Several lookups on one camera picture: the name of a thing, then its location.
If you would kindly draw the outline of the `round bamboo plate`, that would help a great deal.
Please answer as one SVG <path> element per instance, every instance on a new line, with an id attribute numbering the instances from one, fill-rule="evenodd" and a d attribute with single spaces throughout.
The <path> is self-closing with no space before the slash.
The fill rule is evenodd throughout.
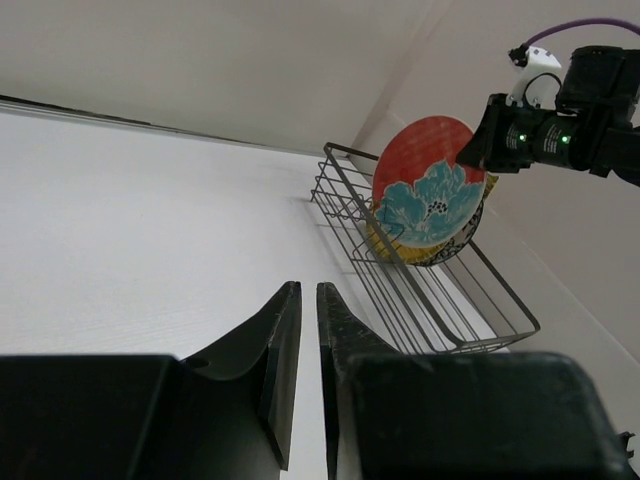
<path id="1" fill-rule="evenodd" d="M 370 224 L 365 225 L 366 242 L 371 250 L 382 260 L 391 261 L 391 250 L 385 245 L 381 237 Z M 398 257 L 406 264 L 417 264 L 428 260 L 433 253 L 429 248 L 411 248 L 401 245 L 398 241 L 388 239 Z"/>

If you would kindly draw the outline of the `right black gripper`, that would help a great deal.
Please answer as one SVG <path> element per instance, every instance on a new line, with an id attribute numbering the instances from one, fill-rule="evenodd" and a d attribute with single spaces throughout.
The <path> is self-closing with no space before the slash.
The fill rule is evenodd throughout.
<path id="1" fill-rule="evenodd" d="M 456 163 L 492 173 L 518 173 L 534 163 L 572 169 L 581 123 L 553 110 L 508 105 L 492 95 L 478 128 Z"/>

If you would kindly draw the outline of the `red teal floral plate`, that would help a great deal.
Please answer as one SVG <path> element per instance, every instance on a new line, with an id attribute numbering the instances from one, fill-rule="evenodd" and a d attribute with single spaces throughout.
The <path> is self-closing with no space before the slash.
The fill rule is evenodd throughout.
<path id="1" fill-rule="evenodd" d="M 417 120 L 385 147 L 373 175 L 373 213 L 403 247 L 432 248 L 454 237 L 478 209 L 487 174 L 456 162 L 471 140 L 463 121 L 445 115 Z"/>

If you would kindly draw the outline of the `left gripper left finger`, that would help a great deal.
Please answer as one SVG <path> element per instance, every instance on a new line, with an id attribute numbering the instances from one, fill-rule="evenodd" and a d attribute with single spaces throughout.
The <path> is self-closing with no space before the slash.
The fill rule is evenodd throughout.
<path id="1" fill-rule="evenodd" d="M 5 479 L 277 479 L 287 470 L 302 292 L 287 282 L 200 351 L 1 359 Z"/>

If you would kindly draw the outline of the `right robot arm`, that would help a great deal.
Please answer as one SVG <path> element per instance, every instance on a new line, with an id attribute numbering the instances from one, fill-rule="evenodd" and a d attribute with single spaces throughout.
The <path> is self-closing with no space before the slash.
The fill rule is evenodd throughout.
<path id="1" fill-rule="evenodd" d="M 492 174 L 543 164 L 638 185 L 638 50 L 581 47 L 564 77 L 538 48 L 522 46 L 510 56 L 522 77 L 512 93 L 489 97 L 457 163 Z"/>

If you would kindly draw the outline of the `curved bamboo scoop plate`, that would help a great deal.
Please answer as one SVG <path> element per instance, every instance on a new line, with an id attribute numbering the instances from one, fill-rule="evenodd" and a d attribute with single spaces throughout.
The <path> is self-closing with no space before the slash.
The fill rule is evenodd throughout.
<path id="1" fill-rule="evenodd" d="M 487 200 L 489 195 L 493 192 L 497 182 L 499 181 L 499 177 L 497 175 L 487 174 L 486 182 L 483 192 L 483 202 Z"/>

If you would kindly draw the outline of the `blue white floral plate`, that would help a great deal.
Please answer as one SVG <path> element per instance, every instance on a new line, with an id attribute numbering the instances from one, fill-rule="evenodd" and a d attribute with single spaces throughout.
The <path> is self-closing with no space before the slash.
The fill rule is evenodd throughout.
<path id="1" fill-rule="evenodd" d="M 431 267 L 448 261 L 459 254 L 474 236 L 480 224 L 483 210 L 484 202 L 481 202 L 469 222 L 455 236 L 446 242 L 441 250 L 430 256 L 428 259 L 417 262 L 416 266 Z"/>

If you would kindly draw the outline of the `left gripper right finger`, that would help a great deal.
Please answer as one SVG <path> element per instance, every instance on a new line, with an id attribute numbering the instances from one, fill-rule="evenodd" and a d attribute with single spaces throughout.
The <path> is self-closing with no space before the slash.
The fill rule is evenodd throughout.
<path id="1" fill-rule="evenodd" d="M 404 354 L 316 289 L 332 479 L 629 479 L 591 378 L 551 352 Z"/>

